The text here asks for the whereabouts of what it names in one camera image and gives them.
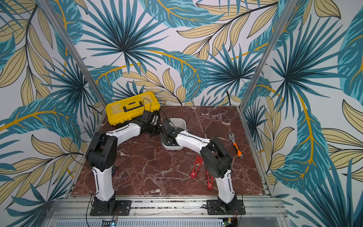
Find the white rectangular tray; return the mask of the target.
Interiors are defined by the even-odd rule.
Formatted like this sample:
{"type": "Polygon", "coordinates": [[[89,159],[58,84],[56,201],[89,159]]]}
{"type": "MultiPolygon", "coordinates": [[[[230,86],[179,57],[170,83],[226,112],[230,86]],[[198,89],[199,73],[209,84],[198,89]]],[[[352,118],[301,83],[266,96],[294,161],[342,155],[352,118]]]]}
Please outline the white rectangular tray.
{"type": "MultiPolygon", "coordinates": [[[[168,122],[174,128],[182,128],[183,130],[187,130],[186,122],[181,118],[169,118],[168,122]]],[[[160,136],[161,143],[166,150],[182,150],[184,148],[183,146],[177,145],[176,142],[172,142],[171,140],[167,139],[164,131],[161,131],[160,136]]]]}

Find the red clip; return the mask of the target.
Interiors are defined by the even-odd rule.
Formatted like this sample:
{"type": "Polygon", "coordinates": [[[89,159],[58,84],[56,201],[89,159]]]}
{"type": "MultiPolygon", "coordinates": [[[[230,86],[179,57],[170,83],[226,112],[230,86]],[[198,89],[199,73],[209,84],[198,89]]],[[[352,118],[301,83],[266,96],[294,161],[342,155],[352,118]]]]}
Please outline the red clip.
{"type": "Polygon", "coordinates": [[[195,162],[194,162],[194,166],[192,168],[192,172],[191,172],[191,178],[195,178],[200,167],[202,166],[203,164],[203,159],[201,156],[197,156],[196,159],[195,159],[195,162]]]}
{"type": "Polygon", "coordinates": [[[207,188],[208,188],[208,190],[213,189],[213,181],[214,181],[213,175],[210,174],[209,171],[207,171],[207,188]]]}

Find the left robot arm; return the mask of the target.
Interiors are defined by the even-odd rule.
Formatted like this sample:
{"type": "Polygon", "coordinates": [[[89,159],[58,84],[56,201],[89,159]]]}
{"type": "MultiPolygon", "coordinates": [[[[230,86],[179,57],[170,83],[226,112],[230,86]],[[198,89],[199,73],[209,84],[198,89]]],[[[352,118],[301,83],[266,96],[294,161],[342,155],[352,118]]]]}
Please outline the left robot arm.
{"type": "Polygon", "coordinates": [[[117,147],[123,142],[158,130],[158,111],[144,111],[143,114],[128,123],[121,124],[113,131],[98,131],[94,134],[86,161],[95,178],[95,207],[107,213],[115,210],[116,196],[112,186],[112,167],[117,158],[117,147]]]}

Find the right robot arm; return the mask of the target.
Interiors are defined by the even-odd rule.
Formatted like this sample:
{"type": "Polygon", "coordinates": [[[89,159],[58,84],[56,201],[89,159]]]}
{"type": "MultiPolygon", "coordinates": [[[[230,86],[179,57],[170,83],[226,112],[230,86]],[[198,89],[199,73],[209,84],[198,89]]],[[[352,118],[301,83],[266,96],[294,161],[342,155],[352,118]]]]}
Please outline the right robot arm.
{"type": "Polygon", "coordinates": [[[168,142],[189,148],[201,156],[207,171],[215,178],[220,206],[230,211],[237,202],[231,179],[232,157],[221,140],[198,137],[182,128],[173,127],[167,120],[160,127],[168,142]]]}

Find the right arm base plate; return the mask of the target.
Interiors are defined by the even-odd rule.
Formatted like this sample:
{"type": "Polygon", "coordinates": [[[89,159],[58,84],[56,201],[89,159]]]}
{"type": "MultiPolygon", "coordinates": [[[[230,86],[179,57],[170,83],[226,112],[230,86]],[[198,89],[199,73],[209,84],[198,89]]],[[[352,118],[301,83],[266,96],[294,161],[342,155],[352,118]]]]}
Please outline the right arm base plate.
{"type": "Polygon", "coordinates": [[[207,200],[208,215],[245,215],[243,200],[235,200],[227,204],[221,200],[207,200]]]}

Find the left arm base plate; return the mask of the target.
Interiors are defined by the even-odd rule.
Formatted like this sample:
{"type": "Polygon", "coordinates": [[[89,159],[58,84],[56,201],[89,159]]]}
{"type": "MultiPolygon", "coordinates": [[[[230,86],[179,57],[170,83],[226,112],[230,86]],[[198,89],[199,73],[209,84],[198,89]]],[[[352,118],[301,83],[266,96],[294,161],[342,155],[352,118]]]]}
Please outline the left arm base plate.
{"type": "Polygon", "coordinates": [[[90,216],[128,216],[130,213],[130,200],[99,201],[92,204],[90,216]]]}

